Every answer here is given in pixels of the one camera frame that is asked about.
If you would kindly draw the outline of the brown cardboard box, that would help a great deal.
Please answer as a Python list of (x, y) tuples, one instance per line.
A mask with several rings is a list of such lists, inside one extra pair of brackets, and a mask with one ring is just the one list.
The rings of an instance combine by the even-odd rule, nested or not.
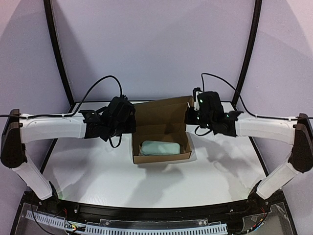
[[(160, 163), (188, 160), (191, 146), (184, 122), (192, 96), (181, 96), (162, 100), (136, 103), (136, 131), (132, 134), (134, 164)], [(143, 155), (144, 141), (164, 141), (179, 144), (179, 153), (172, 155)]]

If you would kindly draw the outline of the pale green oblong case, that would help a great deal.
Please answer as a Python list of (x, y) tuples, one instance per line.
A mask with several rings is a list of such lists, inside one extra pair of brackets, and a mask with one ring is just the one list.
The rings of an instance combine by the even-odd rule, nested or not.
[(180, 153), (180, 145), (175, 142), (144, 141), (140, 153), (144, 156), (176, 155)]

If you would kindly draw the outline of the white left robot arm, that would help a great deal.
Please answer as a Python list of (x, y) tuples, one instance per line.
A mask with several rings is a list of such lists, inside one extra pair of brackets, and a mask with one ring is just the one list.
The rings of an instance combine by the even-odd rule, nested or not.
[(33, 190), (44, 208), (62, 210), (54, 185), (45, 179), (26, 152), (26, 143), (39, 140), (76, 138), (112, 142), (113, 137), (132, 134), (136, 129), (135, 107), (122, 95), (98, 110), (75, 110), (69, 114), (29, 115), (13, 109), (1, 136), (0, 161), (16, 172)]

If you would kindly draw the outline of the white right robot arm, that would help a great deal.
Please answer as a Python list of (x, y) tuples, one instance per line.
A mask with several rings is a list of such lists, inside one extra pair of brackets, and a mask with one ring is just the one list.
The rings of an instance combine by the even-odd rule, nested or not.
[(313, 128), (306, 114), (297, 117), (264, 117), (242, 111), (226, 113), (217, 92), (193, 90), (193, 105), (185, 123), (230, 137), (256, 137), (281, 141), (292, 146), (284, 163), (251, 190), (247, 200), (264, 207), (269, 198), (299, 173), (313, 167)]

